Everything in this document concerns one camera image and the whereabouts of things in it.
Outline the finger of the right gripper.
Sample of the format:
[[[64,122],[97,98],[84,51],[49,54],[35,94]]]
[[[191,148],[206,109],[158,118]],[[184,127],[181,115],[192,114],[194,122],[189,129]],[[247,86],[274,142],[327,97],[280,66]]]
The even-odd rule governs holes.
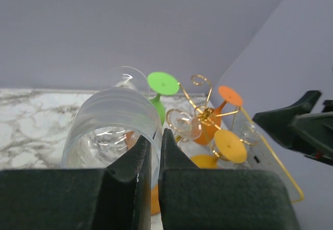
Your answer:
[[[290,125],[295,133],[291,150],[332,166],[332,100],[323,102],[320,113],[295,116]]]
[[[318,90],[307,91],[292,105],[258,112],[252,120],[282,147],[293,149],[297,137],[291,129],[292,120],[295,116],[310,113],[321,95],[321,91]]]

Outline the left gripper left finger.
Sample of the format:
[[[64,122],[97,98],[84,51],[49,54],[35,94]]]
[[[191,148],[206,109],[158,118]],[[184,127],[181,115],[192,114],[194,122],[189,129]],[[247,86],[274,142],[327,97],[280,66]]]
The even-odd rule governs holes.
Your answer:
[[[1,171],[1,229],[150,229],[151,144],[99,169]]]

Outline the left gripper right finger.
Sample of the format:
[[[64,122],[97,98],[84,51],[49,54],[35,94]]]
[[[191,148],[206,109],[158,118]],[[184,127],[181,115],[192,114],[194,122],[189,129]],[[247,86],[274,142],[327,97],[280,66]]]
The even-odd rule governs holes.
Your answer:
[[[280,177],[265,170],[201,169],[163,132],[159,205],[164,229],[298,229]]]

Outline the yellow plastic wine glass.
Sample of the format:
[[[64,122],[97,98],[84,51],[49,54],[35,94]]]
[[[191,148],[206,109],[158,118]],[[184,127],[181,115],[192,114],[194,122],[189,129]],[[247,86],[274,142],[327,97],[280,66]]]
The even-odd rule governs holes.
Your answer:
[[[226,160],[235,164],[244,163],[247,150],[241,139],[229,130],[217,130],[214,134],[213,155],[195,155],[190,160],[199,168],[216,169],[218,160]]]

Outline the orange plastic wine glass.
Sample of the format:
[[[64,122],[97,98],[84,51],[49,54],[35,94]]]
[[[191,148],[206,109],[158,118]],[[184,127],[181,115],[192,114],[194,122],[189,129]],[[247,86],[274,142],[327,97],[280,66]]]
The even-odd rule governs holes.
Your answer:
[[[220,86],[218,88],[219,95],[224,99],[221,105],[215,109],[206,109],[206,115],[203,116],[201,121],[202,133],[199,138],[195,139],[194,142],[199,145],[207,145],[210,143],[218,130],[217,126],[221,126],[222,117],[237,113],[243,105],[242,97],[228,86]],[[222,109],[227,105],[235,106],[235,110],[222,113]]]

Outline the clear wine glass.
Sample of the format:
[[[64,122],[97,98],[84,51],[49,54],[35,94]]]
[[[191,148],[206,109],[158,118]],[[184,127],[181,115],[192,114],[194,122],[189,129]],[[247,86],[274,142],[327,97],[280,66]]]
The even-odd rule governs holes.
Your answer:
[[[185,139],[195,140],[201,135],[200,121],[187,112],[173,110],[170,115],[170,122],[172,128]]]
[[[121,66],[101,78],[99,92],[79,108],[63,149],[63,169],[104,168],[143,137],[151,144],[151,187],[158,183],[162,125],[139,70]]]

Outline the green plastic wine glass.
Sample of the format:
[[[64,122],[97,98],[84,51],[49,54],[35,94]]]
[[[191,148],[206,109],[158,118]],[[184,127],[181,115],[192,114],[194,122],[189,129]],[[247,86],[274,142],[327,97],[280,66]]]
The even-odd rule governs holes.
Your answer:
[[[171,74],[166,72],[152,72],[147,77],[150,88],[156,92],[156,96],[150,99],[158,112],[161,124],[165,122],[165,107],[162,104],[161,96],[172,96],[179,91],[179,81]]]

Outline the clear glass tumbler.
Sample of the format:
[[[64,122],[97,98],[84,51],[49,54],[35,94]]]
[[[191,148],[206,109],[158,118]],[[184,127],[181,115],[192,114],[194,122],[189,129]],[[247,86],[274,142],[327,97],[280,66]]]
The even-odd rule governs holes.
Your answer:
[[[240,141],[248,146],[255,146],[261,140],[261,135],[255,125],[248,121],[238,123],[235,132]]]

